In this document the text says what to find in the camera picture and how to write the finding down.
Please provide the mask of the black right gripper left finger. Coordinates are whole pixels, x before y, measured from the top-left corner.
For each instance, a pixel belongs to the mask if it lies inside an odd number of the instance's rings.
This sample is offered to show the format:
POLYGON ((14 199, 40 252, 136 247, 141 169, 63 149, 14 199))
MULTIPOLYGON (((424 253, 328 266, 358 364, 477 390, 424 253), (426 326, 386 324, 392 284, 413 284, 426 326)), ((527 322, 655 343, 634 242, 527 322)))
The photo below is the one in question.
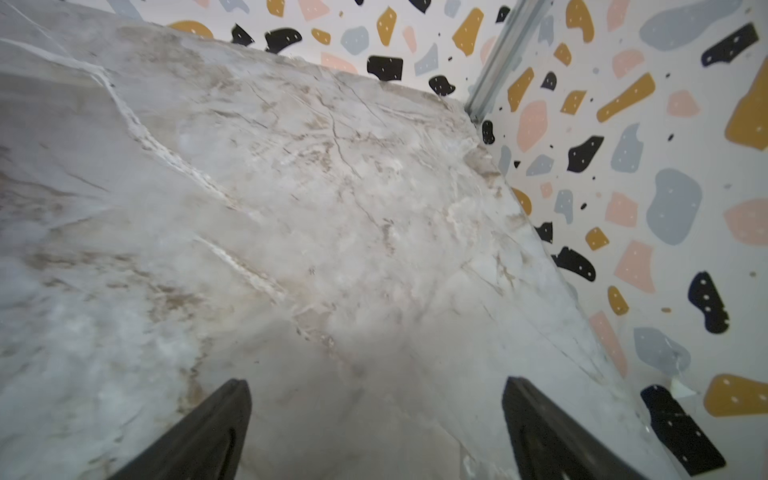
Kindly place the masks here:
POLYGON ((233 479, 251 411, 248 383, 230 379, 111 478, 233 479))

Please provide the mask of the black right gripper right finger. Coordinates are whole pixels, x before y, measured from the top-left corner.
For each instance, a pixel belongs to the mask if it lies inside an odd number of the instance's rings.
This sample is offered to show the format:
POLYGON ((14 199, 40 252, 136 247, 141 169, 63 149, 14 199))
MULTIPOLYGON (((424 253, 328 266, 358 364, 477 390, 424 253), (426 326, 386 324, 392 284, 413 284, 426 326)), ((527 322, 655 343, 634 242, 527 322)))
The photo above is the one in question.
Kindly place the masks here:
POLYGON ((523 377, 506 380, 502 410, 525 480, 641 479, 629 464, 523 377))

